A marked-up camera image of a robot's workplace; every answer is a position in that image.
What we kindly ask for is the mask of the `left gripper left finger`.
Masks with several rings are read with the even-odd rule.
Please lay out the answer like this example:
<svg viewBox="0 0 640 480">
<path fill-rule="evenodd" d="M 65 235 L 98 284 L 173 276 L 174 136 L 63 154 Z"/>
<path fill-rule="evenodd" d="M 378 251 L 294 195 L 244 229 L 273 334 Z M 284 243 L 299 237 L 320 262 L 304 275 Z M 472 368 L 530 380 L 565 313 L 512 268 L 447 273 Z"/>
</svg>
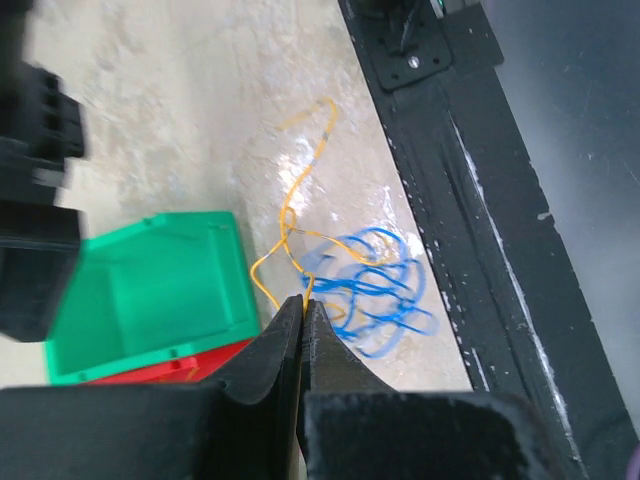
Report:
<svg viewBox="0 0 640 480">
<path fill-rule="evenodd" d="M 303 302 L 196 383 L 5 388 L 5 479 L 285 479 Z"/>
</svg>

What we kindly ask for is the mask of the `red bin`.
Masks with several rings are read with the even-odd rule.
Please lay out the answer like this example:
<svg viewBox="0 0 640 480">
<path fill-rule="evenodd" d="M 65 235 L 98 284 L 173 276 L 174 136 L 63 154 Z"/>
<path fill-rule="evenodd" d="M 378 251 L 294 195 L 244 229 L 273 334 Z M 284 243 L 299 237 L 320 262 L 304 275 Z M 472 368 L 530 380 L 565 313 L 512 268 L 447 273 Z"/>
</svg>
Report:
<svg viewBox="0 0 640 480">
<path fill-rule="evenodd" d="M 252 338 L 195 355 L 90 381 L 95 385 L 194 383 L 208 377 L 241 352 Z"/>
</svg>

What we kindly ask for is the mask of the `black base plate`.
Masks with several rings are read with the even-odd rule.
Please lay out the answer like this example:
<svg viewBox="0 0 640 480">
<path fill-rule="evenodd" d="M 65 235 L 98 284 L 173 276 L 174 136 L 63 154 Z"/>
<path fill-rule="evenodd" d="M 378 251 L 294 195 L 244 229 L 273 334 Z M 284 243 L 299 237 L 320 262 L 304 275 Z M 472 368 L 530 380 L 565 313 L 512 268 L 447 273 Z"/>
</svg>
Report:
<svg viewBox="0 0 640 480">
<path fill-rule="evenodd" d="M 638 437 L 497 75 L 483 7 L 340 5 L 472 387 L 536 410 L 569 479 Z"/>
</svg>

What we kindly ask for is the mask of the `green bin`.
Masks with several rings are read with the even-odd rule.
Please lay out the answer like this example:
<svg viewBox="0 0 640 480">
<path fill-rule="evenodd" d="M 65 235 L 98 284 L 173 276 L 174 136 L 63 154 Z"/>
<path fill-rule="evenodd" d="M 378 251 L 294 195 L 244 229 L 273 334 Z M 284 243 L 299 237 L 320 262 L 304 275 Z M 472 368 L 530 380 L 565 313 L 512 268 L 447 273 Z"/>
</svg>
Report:
<svg viewBox="0 0 640 480">
<path fill-rule="evenodd" d="M 93 381 L 260 331 L 233 214 L 162 213 L 83 242 L 44 344 L 48 378 Z"/>
</svg>

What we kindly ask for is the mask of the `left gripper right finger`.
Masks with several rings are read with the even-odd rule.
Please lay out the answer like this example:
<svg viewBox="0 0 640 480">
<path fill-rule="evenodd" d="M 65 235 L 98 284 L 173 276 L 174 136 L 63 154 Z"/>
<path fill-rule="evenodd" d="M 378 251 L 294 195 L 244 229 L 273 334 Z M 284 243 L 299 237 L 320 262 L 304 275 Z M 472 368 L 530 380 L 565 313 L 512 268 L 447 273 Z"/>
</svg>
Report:
<svg viewBox="0 0 640 480">
<path fill-rule="evenodd" d="M 521 399 L 396 391 L 337 338 L 317 301 L 308 306 L 305 337 L 309 478 L 549 478 L 548 436 Z"/>
</svg>

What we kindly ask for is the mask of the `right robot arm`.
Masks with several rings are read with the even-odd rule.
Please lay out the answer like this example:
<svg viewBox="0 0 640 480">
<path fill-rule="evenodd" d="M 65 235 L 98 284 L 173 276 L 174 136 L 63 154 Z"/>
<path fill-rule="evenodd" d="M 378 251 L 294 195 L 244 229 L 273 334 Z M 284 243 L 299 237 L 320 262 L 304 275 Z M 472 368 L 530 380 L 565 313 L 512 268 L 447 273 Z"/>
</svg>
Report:
<svg viewBox="0 0 640 480">
<path fill-rule="evenodd" d="M 80 104 L 23 58 L 33 7 L 1 4 L 1 332 L 25 343 L 48 337 L 78 259 L 80 214 L 55 198 L 85 154 Z"/>
</svg>

